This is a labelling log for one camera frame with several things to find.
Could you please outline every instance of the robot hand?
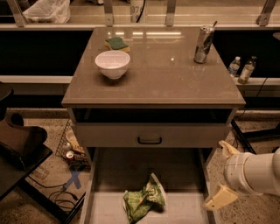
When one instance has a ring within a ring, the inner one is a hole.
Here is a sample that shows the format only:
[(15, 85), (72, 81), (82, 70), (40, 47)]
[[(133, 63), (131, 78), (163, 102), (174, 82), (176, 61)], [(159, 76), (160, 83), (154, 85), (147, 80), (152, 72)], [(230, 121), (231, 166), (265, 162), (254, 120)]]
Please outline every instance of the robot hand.
[(280, 148), (275, 153), (240, 153), (225, 141), (219, 142), (227, 158), (224, 167), (226, 185), (219, 184), (205, 201), (208, 210), (217, 210), (238, 199), (238, 195), (264, 193), (280, 196)]

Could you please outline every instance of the drawer handle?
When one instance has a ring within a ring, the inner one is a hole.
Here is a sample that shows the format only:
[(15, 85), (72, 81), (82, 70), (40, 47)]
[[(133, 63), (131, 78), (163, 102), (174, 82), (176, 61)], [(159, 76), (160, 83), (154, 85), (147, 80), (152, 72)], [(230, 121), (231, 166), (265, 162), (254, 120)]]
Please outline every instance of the drawer handle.
[(151, 140), (141, 140), (140, 136), (137, 138), (139, 144), (161, 144), (163, 142), (162, 137), (160, 137), (157, 141), (152, 142)]

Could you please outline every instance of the cabinet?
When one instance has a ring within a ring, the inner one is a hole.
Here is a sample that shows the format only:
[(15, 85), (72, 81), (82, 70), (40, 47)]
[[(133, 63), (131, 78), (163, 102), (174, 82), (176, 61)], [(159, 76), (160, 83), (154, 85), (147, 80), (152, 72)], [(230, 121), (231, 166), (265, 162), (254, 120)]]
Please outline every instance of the cabinet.
[[(62, 102), (88, 156), (95, 147), (81, 223), (125, 223), (124, 191), (140, 190), (150, 172), (169, 202), (139, 223), (211, 222), (202, 208), (203, 152), (225, 139), (244, 100), (213, 46), (206, 64), (193, 61), (199, 30), (94, 29)], [(120, 80), (103, 77), (95, 65), (112, 36), (130, 46)]]

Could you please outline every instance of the metal bracket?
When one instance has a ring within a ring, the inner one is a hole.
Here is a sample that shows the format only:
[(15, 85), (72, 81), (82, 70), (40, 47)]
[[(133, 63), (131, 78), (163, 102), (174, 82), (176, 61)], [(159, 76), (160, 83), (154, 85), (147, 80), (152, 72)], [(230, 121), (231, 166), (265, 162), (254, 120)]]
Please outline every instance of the metal bracket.
[(166, 25), (173, 26), (175, 18), (176, 0), (168, 0), (166, 12)]
[(16, 25), (18, 27), (25, 27), (27, 24), (23, 12), (20, 9), (17, 0), (7, 0), (7, 3), (10, 7), (13, 17), (15, 18)]
[(270, 21), (270, 15), (273, 11), (273, 8), (276, 4), (277, 0), (267, 0), (265, 5), (262, 8), (262, 13), (258, 18), (256, 19), (256, 23), (260, 26), (265, 26)]
[(105, 25), (113, 26), (113, 4), (112, 0), (104, 0), (104, 11), (105, 11)]

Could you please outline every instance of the green sponge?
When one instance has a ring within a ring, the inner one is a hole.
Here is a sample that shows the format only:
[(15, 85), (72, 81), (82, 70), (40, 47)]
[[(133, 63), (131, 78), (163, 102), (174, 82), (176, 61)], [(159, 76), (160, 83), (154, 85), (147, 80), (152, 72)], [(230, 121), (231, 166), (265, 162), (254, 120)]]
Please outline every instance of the green sponge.
[(119, 50), (128, 53), (130, 47), (123, 42), (120, 37), (108, 38), (105, 40), (105, 45), (110, 48), (110, 50)]

